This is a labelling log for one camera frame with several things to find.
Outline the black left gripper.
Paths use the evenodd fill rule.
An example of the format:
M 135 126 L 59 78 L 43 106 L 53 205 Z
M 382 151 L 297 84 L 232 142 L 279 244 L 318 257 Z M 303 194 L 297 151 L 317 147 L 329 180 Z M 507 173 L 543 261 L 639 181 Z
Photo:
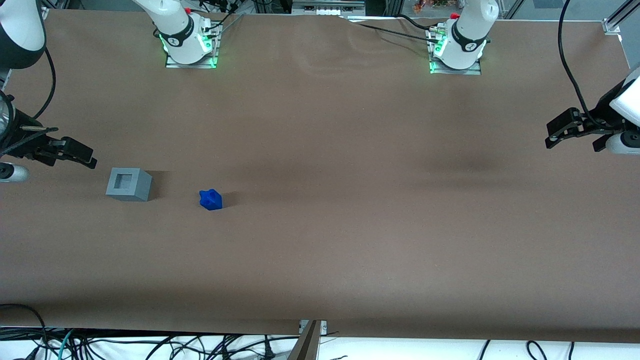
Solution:
M 617 113 L 610 102 L 620 95 L 623 84 L 617 84 L 599 98 L 595 107 L 589 110 L 587 115 L 586 103 L 583 104 L 585 116 L 576 107 L 570 107 L 546 124 L 547 137 L 545 146 L 551 150 L 561 141 L 571 138 L 579 138 L 585 134 L 600 133 L 605 130 L 617 131 L 623 128 L 623 117 Z M 594 152 L 599 153 L 608 150 L 610 153 L 623 153 L 622 132 L 605 134 L 592 142 Z

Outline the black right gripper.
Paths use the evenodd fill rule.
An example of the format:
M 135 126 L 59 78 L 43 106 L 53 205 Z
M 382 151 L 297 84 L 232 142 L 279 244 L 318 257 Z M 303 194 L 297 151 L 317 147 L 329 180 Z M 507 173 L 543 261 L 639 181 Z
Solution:
M 57 160 L 71 161 L 94 170 L 98 160 L 93 157 L 93 148 L 72 137 L 50 137 L 57 130 L 27 114 L 2 114 L 1 157 L 26 158 L 48 167 L 54 167 Z

